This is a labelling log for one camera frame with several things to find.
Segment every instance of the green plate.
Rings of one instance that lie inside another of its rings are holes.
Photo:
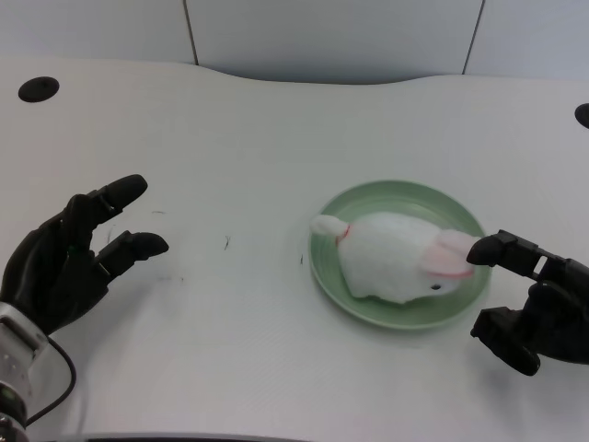
[[[454,228],[475,237],[485,235],[475,217],[457,201],[408,181],[376,181],[354,187],[331,200],[321,214],[352,222],[373,212],[416,216],[441,228]],[[491,276],[488,267],[477,267],[474,275],[455,292],[401,305],[377,298],[353,297],[343,279],[333,238],[311,235],[309,257],[313,274],[338,306],[362,320],[391,329],[421,330],[456,319],[482,296]]]

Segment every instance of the robotic hand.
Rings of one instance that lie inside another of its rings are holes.
[[[60,214],[30,232],[8,261],[0,290],[0,440],[26,441],[25,426],[53,408],[28,419],[29,368],[48,343],[64,355],[48,335],[88,313],[136,261],[167,251],[158,235],[128,231],[97,256],[90,249],[97,225],[146,189],[143,177],[132,175],[74,196]]]
[[[542,257],[546,262],[535,273]],[[536,281],[523,309],[482,310],[473,337],[528,376],[540,368],[537,355],[589,365],[589,268],[503,230],[475,243],[467,261],[499,265]]]

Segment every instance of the wall seam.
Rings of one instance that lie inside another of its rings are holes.
[[[470,53],[472,52],[472,47],[475,44],[477,32],[479,31],[480,18],[482,17],[482,11],[485,8],[486,2],[487,2],[487,0],[482,0],[482,2],[480,3],[480,10],[479,10],[479,16],[477,17],[477,24],[475,25],[475,30],[472,33],[472,39],[470,40],[470,46],[468,46],[467,60],[464,62],[464,68],[462,69],[462,75],[464,75],[467,72],[468,61],[470,60]]]
[[[186,16],[186,25],[188,26],[188,33],[189,33],[189,36],[191,37],[192,56],[194,57],[194,64],[196,64],[198,66],[199,65],[199,57],[196,56],[196,45],[194,44],[194,34],[192,33],[191,16],[188,13],[187,0],[182,0],[182,5],[184,6],[184,16]]]

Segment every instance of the rabbit ear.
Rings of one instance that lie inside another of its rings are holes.
[[[346,233],[348,224],[331,215],[318,215],[311,220],[311,231],[318,235],[338,237]]]
[[[468,233],[459,232],[458,230],[442,230],[436,238],[436,242],[447,247],[450,250],[464,255],[465,259],[480,238],[471,237]]]
[[[434,242],[420,258],[419,267],[431,276],[462,279],[471,276],[473,266],[466,255],[453,251],[439,242]]]

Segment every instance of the black cable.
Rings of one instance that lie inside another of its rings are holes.
[[[74,363],[72,362],[72,359],[65,352],[65,350],[62,347],[60,347],[59,344],[56,341],[54,341],[52,338],[47,337],[47,341],[49,341],[49,343],[52,345],[52,347],[55,349],[55,351],[62,356],[62,358],[64,359],[65,363],[69,367],[69,369],[70,369],[70,385],[67,387],[67,390],[64,392],[64,394],[62,394],[59,398],[57,398],[51,404],[49,404],[48,406],[46,406],[45,408],[43,408],[37,414],[34,414],[33,416],[31,416],[27,420],[27,426],[34,424],[39,419],[41,419],[41,417],[43,417],[45,414],[47,414],[48,412],[54,410],[60,403],[62,403],[63,401],[65,401],[65,399],[70,395],[70,393],[72,392],[72,390],[75,387],[75,380],[77,378],[77,375],[75,373],[75,366],[74,366]]]

